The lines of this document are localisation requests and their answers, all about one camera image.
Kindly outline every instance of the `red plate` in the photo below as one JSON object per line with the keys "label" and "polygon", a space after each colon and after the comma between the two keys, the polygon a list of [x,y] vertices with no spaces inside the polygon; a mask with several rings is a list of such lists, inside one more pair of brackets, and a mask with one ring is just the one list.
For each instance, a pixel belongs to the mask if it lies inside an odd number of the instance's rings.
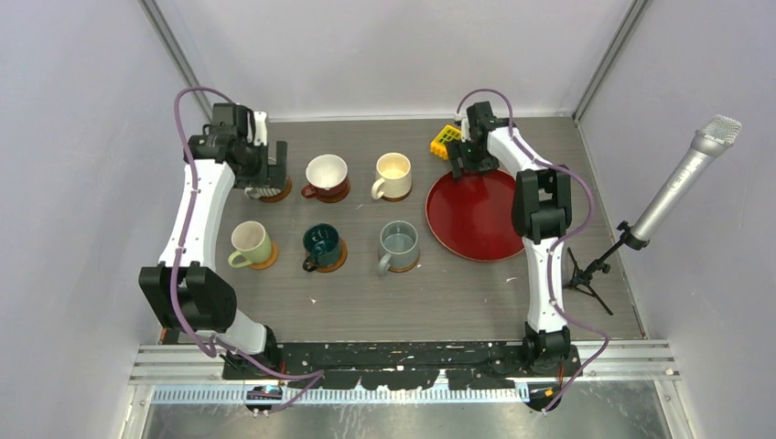
{"label": "red plate", "polygon": [[514,178],[501,171],[470,174],[459,180],[449,172],[431,187],[426,220],[448,250],[477,262],[511,258],[523,251],[512,227]]}

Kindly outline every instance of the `white wall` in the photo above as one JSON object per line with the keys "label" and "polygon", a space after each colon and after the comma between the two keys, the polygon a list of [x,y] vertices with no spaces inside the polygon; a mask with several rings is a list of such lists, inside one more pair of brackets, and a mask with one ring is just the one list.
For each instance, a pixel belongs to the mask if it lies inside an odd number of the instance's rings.
{"label": "white wall", "polygon": [[161,0],[202,83],[275,118],[571,113],[631,0]]}
{"label": "white wall", "polygon": [[0,436],[108,438],[159,331],[137,275],[177,211],[183,84],[131,0],[4,2],[0,78]]}
{"label": "white wall", "polygon": [[703,438],[772,437],[776,3],[653,2],[582,123],[610,221],[636,220],[714,114],[743,123],[652,237],[621,254]]}

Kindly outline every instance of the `light green mug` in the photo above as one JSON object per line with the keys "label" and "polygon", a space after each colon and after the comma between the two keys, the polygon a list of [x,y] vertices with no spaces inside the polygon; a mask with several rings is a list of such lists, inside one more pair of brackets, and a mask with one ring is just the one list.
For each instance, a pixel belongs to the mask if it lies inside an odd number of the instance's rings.
{"label": "light green mug", "polygon": [[[229,256],[229,265],[241,268],[252,263],[266,262],[272,256],[272,242],[260,222],[245,221],[232,232],[232,246],[237,249]],[[245,261],[235,262],[242,256]]]}

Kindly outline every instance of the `mug handle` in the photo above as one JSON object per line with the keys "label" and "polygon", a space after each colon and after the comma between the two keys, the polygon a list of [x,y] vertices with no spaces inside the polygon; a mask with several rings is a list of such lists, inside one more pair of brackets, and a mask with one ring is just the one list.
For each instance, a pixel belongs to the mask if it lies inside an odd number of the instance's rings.
{"label": "mug handle", "polygon": [[317,196],[318,196],[318,191],[316,190],[315,186],[307,185],[305,187],[302,187],[302,197],[315,198]]}
{"label": "mug handle", "polygon": [[377,262],[377,273],[380,276],[385,276],[388,273],[388,269],[391,268],[391,254],[386,253],[379,262]]}
{"label": "mug handle", "polygon": [[380,199],[385,195],[385,192],[380,190],[380,186],[385,183],[385,178],[378,178],[377,181],[374,182],[372,185],[372,198],[374,199]]}
{"label": "mug handle", "polygon": [[237,258],[238,256],[243,256],[243,253],[240,252],[239,250],[237,252],[230,254],[229,261],[228,261],[229,265],[231,265],[234,268],[242,268],[242,267],[247,267],[248,265],[253,263],[248,261],[247,259],[245,259],[245,261],[242,261],[242,262],[234,263],[234,259]]}
{"label": "mug handle", "polygon": [[318,269],[318,267],[315,265],[315,263],[307,257],[304,262],[302,262],[302,270],[312,273],[315,272]]}

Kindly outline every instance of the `yellow sponge holder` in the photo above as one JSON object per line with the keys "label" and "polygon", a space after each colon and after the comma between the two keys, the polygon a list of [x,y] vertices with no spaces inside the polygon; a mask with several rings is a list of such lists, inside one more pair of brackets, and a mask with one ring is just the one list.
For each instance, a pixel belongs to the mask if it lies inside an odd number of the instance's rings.
{"label": "yellow sponge holder", "polygon": [[431,141],[431,154],[449,160],[449,157],[447,157],[447,147],[445,145],[451,140],[460,140],[460,138],[460,130],[456,126],[445,125],[445,127],[442,128],[442,131],[440,131],[434,140]]}

